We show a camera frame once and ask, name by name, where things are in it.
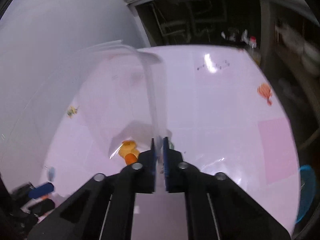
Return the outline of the clear plastic container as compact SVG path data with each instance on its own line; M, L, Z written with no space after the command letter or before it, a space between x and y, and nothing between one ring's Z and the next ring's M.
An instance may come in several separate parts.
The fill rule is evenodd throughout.
M156 187L163 187L167 128L167 77L163 60L120 42L78 51L77 106L100 153L113 168L125 166L125 142L139 152L156 147Z

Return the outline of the cooking oil bottle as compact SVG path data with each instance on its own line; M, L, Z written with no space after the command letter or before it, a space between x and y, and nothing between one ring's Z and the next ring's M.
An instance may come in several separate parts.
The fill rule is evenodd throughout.
M257 65L261 63L261 53L259 48L257 47L257 39L254 36L249 38L249 43L247 45L247 52L250 57L254 60Z

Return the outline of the blue plastic waste basket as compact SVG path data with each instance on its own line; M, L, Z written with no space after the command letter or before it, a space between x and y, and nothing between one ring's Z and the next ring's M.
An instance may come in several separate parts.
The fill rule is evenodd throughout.
M316 195L317 181L314 170L310 165L303 165L300 172L300 201L296 219L298 224L306 215Z

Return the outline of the pink balloon tablecloth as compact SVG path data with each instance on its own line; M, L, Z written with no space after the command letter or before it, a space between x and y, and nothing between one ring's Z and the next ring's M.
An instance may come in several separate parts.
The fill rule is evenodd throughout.
M293 232L300 199L297 150L287 115L256 63L244 50L221 46L140 51L155 53L165 64L171 146L204 173L226 173ZM77 106L73 57L48 85L54 106L77 109L60 115L43 169L62 196L95 173L121 170L100 153Z

